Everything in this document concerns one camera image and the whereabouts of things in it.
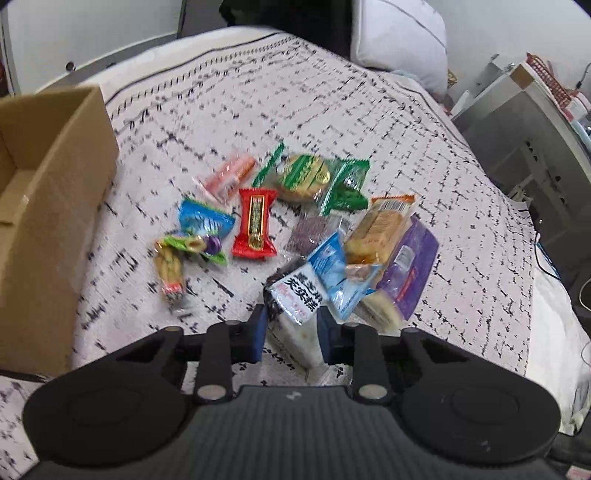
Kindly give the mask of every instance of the white pillow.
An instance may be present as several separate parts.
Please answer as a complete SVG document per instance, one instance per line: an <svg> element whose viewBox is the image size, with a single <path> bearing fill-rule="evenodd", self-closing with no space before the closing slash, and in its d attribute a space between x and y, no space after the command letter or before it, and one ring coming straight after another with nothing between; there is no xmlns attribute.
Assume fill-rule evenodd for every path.
<svg viewBox="0 0 591 480"><path fill-rule="evenodd" d="M410 73L431 94L447 91L445 23L424 0L353 0L351 60Z"/></svg>

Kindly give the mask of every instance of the snack package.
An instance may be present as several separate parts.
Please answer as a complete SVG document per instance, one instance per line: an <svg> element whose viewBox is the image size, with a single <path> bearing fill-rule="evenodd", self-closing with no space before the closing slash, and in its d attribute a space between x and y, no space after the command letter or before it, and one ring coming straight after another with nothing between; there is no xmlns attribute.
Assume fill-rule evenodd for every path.
<svg viewBox="0 0 591 480"><path fill-rule="evenodd" d="M234 155L204 180L193 177L200 195L208 202L225 205L248 176L256 160L248 154Z"/></svg>
<svg viewBox="0 0 591 480"><path fill-rule="evenodd" d="M307 257L334 232L338 232L339 238L344 239L350 226L348 220L338 215L300 218L291 231L285 250L290 254Z"/></svg>
<svg viewBox="0 0 591 480"><path fill-rule="evenodd" d="M228 259L221 250L221 241L226 238L234 227L234 218L227 213L185 198L178 210L178 221L183 232L190 236L217 237L219 246L217 253L212 254L207 249L201 255L220 265L226 265Z"/></svg>
<svg viewBox="0 0 591 480"><path fill-rule="evenodd" d="M216 255L222 250L222 241L215 235L189 235L185 232L170 232L159 240L161 245L192 254Z"/></svg>
<svg viewBox="0 0 591 480"><path fill-rule="evenodd" d="M368 200L361 194L361 188L369 171L369 160L356 158L338 158L329 160L333 181L318 198L321 215L328 215L332 209L365 210Z"/></svg>
<svg viewBox="0 0 591 480"><path fill-rule="evenodd" d="M232 255L260 259L277 255L269 238L269 209L277 196L270 189L240 189L242 222Z"/></svg>
<svg viewBox="0 0 591 480"><path fill-rule="evenodd" d="M408 228L414 195L372 199L373 205L345 242L348 264L387 265Z"/></svg>
<svg viewBox="0 0 591 480"><path fill-rule="evenodd" d="M255 177L252 186L275 189L277 196L286 202L313 202L330 184L329 164L318 155L283 155L284 151L282 143Z"/></svg>
<svg viewBox="0 0 591 480"><path fill-rule="evenodd" d="M311 265L299 258L280 268L267 279L263 298L273 340L309 371L310 378L321 378L328 366L320 350L316 311L327 294Z"/></svg>
<svg viewBox="0 0 591 480"><path fill-rule="evenodd" d="M384 332L402 328L417 307L435 258L439 243L418 220L404 234L395 255L377 283L363 298L363 305Z"/></svg>
<svg viewBox="0 0 591 480"><path fill-rule="evenodd" d="M277 306L269 314L283 312L296 325L303 325L326 302L328 295L308 262L302 260L300 266L292 269L299 264L290 263L280 278L270 277L265 292Z"/></svg>
<svg viewBox="0 0 591 480"><path fill-rule="evenodd" d="M162 284L162 293L169 306L175 307L185 296L183 264L174 248L158 241L154 244L154 252L154 262Z"/></svg>
<svg viewBox="0 0 591 480"><path fill-rule="evenodd" d="M361 187L369 170L368 160L330 160L284 152L282 143L255 177L253 187L273 188L286 202L316 203L321 215L328 215L333 208L348 211L367 208Z"/></svg>
<svg viewBox="0 0 591 480"><path fill-rule="evenodd" d="M347 265L339 234L335 232L308 257L326 289L331 313L346 320L381 272L381 265Z"/></svg>

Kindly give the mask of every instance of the bedspread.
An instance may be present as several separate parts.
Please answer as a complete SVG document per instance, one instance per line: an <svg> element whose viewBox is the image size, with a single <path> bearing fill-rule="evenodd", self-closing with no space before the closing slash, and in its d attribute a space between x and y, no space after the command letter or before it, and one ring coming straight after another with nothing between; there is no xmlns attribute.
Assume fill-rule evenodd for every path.
<svg viewBox="0 0 591 480"><path fill-rule="evenodd" d="M417 213L440 251L410 323L524 374L531 220L492 185L432 99L397 79L274 33L154 73L108 99L121 154L88 253L75 366L168 325L192 333L246 319L281 256L233 259L227 268L187 265L191 310L175 316L158 291L150 249L155 238L177 227L182 195L194 191L192 176L213 171L233 151L265 158L285 141L296 152L370 158L367 194L418 193ZM238 200L232 212L236 233ZM272 206L269 232L279 249L299 214L280 202ZM261 364L235 365L234 372L237 385L304 382L304 372L270 344ZM343 376L338 367L332 373L330 381ZM17 477L34 459L22 432L15 433L33 388L0 379L1 475Z"/></svg>

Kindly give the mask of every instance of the red candy wrapper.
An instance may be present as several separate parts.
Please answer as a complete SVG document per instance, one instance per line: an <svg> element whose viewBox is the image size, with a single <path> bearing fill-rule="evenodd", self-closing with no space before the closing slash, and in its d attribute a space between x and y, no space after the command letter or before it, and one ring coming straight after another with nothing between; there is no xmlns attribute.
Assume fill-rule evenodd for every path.
<svg viewBox="0 0 591 480"><path fill-rule="evenodd" d="M277 197L270 189L240 189L242 222L234 240L232 255L245 258L265 258L277 255L269 239L269 208Z"/></svg>

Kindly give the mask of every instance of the bolt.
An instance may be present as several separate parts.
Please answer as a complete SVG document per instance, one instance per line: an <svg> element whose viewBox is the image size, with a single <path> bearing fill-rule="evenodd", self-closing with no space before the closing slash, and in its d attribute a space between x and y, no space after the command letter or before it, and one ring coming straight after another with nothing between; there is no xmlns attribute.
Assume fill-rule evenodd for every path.
<svg viewBox="0 0 591 480"><path fill-rule="evenodd" d="M359 389L359 395L367 400L381 400L388 395L388 389L382 385L364 385Z"/></svg>
<svg viewBox="0 0 591 480"><path fill-rule="evenodd" d="M219 400L226 396L226 389L221 385L204 385L197 390L197 396L204 400Z"/></svg>

